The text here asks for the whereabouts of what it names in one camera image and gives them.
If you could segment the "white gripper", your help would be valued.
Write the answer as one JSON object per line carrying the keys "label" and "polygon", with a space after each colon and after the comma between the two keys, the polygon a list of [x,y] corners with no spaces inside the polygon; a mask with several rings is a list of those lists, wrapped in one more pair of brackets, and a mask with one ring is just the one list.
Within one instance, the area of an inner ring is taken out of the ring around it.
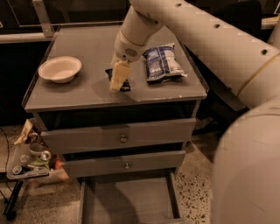
{"label": "white gripper", "polygon": [[114,43],[114,53],[111,60],[112,78],[109,89],[119,91],[131,72],[130,62],[140,59],[146,47],[146,38],[140,33],[127,33],[120,29]]}

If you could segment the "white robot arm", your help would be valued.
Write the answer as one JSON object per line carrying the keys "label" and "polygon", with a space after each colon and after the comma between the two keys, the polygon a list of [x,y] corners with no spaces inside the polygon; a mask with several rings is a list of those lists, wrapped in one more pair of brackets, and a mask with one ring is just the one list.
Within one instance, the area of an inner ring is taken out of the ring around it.
{"label": "white robot arm", "polygon": [[216,149],[211,224],[280,224],[280,50],[185,0],[129,2],[111,89],[120,89],[130,63],[166,26],[248,107]]}

